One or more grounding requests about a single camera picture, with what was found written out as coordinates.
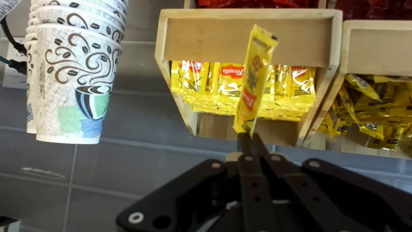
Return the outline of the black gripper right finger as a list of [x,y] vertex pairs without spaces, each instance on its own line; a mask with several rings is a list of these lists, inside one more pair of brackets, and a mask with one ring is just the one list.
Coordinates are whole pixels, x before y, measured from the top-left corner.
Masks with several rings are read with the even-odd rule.
[[412,232],[412,195],[321,159],[295,165],[254,134],[269,190],[304,211],[309,232]]

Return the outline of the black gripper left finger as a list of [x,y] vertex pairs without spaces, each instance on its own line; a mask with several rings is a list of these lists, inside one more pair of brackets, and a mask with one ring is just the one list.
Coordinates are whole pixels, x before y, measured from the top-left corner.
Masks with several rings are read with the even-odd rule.
[[259,135],[238,134],[227,160],[205,160],[121,210],[117,232],[269,232],[267,155]]

